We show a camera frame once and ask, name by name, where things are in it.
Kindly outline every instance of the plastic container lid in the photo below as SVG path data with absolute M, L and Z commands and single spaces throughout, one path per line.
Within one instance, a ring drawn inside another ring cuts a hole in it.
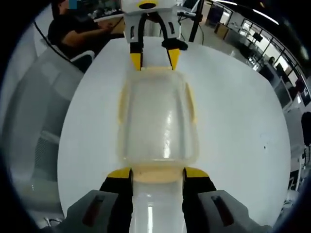
M 136 71 L 119 106 L 119 155 L 126 165 L 184 167 L 198 155 L 189 85 L 169 69 Z

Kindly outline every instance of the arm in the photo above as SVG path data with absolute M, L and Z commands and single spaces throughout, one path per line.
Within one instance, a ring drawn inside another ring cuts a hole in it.
M 78 47 L 84 44 L 86 41 L 92 38 L 96 38 L 107 32 L 107 29 L 96 29 L 88 32 L 77 33 L 76 31 L 71 31 L 62 39 L 62 43 L 71 47 Z

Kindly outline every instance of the desk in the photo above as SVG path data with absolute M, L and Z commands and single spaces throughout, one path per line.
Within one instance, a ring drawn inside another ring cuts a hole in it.
M 168 66 L 159 37 L 145 37 L 144 64 Z M 259 224 L 273 225 L 287 193 L 290 142 L 276 94 L 260 74 L 233 57 L 188 43 L 177 70 L 193 90 L 199 158 L 209 173 L 249 210 Z M 64 122 L 58 152 L 63 212 L 107 174 L 123 167 L 116 155 L 118 103 L 124 79 L 134 70 L 125 39 L 110 41 L 81 80 Z

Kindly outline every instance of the black shirt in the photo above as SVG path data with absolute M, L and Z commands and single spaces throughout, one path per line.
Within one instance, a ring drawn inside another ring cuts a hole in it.
M 70 59 L 87 50 L 92 50 L 97 55 L 108 43 L 109 34 L 103 34 L 102 36 L 88 40 L 78 48 L 73 48 L 62 43 L 64 37 L 71 31 L 83 33 L 96 29 L 99 29 L 99 27 L 91 18 L 82 20 L 69 14 L 58 15 L 50 24 L 48 39 Z

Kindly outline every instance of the white round table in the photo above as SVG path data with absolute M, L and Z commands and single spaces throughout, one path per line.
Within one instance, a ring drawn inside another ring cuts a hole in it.
M 161 38 L 144 39 L 144 65 L 168 66 Z M 242 202 L 250 217 L 273 225 L 287 193 L 290 143 L 280 103 L 269 82 L 224 53 L 188 43 L 177 70 L 187 77 L 197 109 L 199 158 L 217 189 Z M 116 154 L 118 103 L 134 70 L 124 38 L 110 41 L 81 80 L 64 122 L 58 152 L 58 189 L 64 215 L 109 172 Z

